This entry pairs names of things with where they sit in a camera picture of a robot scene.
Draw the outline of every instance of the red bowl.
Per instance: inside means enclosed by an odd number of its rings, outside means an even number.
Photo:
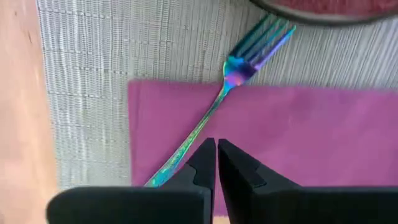
[[[287,19],[324,26],[363,24],[398,14],[398,0],[251,0]]]

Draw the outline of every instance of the pink napkin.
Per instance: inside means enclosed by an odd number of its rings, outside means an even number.
[[[129,83],[134,185],[173,154],[220,85]],[[226,97],[191,147],[226,138],[304,186],[398,185],[398,94],[242,86]],[[219,180],[215,215],[226,215]]]

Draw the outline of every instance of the table surface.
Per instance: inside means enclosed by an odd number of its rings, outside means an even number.
[[[0,30],[0,223],[43,224],[57,182],[35,1],[0,1]]]

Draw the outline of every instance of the iridescent fork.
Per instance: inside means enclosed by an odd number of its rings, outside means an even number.
[[[189,150],[192,142],[205,126],[225,96],[233,88],[247,82],[293,34],[295,26],[288,27],[287,21],[268,14],[235,46],[224,63],[223,87],[210,109],[199,121],[195,129],[167,162],[148,180],[147,187],[158,187],[173,176],[177,166]]]

